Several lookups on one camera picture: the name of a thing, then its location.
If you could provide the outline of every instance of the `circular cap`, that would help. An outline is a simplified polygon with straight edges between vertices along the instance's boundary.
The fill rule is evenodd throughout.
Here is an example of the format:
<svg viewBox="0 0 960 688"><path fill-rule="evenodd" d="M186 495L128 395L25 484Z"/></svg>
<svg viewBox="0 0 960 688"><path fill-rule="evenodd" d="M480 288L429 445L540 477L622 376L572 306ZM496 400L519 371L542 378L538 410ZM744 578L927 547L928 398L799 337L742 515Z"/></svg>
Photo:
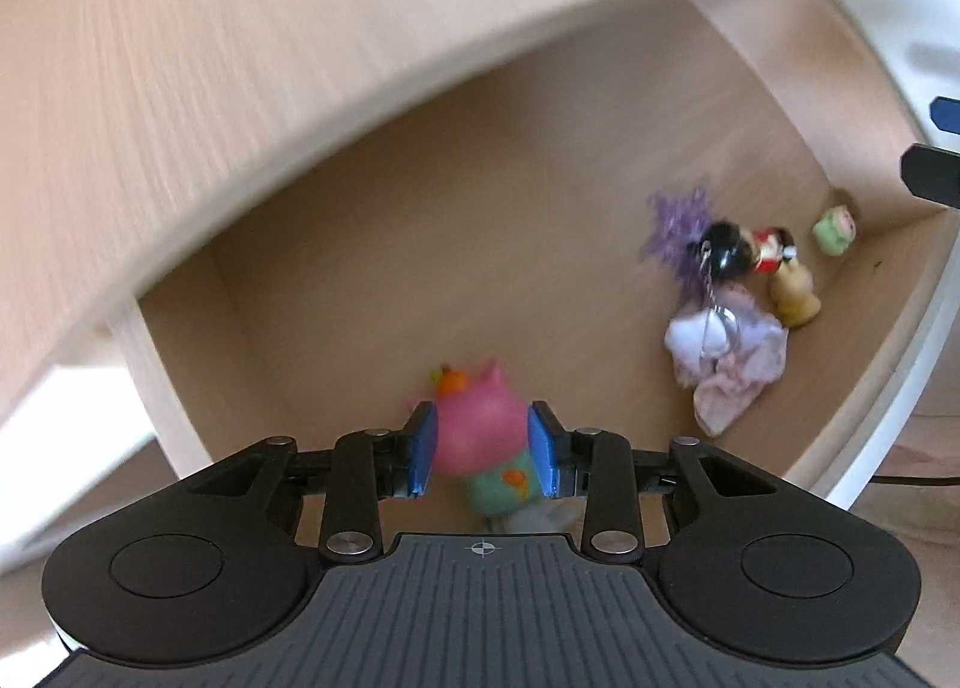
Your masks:
<svg viewBox="0 0 960 688"><path fill-rule="evenodd" d="M224 554L196 536L148 536L117 552L110 576L124 590L148 599L175 599L205 588L224 568Z"/></svg>
<svg viewBox="0 0 960 688"><path fill-rule="evenodd" d="M842 588L853 576L853 562L837 545L793 533L748 544L740 566L757 587L789 599L819 599Z"/></svg>
<svg viewBox="0 0 960 688"><path fill-rule="evenodd" d="M593 535L590 544L608 555L625 555L640 547L637 538L625 530L602 530Z"/></svg>
<svg viewBox="0 0 960 688"><path fill-rule="evenodd" d="M360 555L373 547L373 539L358 530L342 530L326 540L326 548L338 555Z"/></svg>

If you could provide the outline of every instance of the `pink toy ear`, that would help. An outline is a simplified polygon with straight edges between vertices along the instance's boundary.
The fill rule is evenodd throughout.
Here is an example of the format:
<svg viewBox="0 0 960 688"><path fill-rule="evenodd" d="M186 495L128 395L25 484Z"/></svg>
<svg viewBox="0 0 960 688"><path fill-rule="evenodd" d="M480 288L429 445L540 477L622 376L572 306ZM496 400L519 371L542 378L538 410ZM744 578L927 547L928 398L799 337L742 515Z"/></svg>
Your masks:
<svg viewBox="0 0 960 688"><path fill-rule="evenodd" d="M503 384L503 371L500 369L500 364L496 360L488 362L480 378L491 384Z"/></svg>

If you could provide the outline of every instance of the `wooden tabletop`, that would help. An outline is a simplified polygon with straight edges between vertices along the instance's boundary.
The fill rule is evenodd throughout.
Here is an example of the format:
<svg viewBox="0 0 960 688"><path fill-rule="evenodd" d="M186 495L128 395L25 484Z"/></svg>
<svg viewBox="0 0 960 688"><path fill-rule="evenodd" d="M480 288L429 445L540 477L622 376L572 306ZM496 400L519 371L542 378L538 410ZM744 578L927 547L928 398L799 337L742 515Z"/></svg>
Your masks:
<svg viewBox="0 0 960 688"><path fill-rule="evenodd" d="M0 0L0 416L282 181L634 0Z"/></svg>

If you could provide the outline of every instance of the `black toy head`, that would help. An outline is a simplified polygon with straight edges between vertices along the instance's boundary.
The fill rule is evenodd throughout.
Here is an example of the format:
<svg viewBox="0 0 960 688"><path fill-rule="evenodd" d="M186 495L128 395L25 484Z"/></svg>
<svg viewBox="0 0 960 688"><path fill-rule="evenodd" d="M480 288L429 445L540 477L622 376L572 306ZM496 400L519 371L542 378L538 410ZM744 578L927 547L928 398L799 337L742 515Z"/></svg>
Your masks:
<svg viewBox="0 0 960 688"><path fill-rule="evenodd" d="M750 239L738 225L726 220L714 222L695 244L690 244L694 256L702 256L704 245L709 244L710 278L714 285L742 279L754 270L755 256Z"/></svg>

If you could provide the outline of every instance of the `black cable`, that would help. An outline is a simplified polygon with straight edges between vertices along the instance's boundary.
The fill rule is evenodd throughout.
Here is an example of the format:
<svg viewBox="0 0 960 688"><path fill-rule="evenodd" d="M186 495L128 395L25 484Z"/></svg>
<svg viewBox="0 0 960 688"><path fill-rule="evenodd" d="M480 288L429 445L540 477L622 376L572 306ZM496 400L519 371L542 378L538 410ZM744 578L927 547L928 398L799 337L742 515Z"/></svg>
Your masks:
<svg viewBox="0 0 960 688"><path fill-rule="evenodd" d="M881 485L915 485L917 487L954 487L960 485L960 477L885 477L874 475L871 482Z"/></svg>

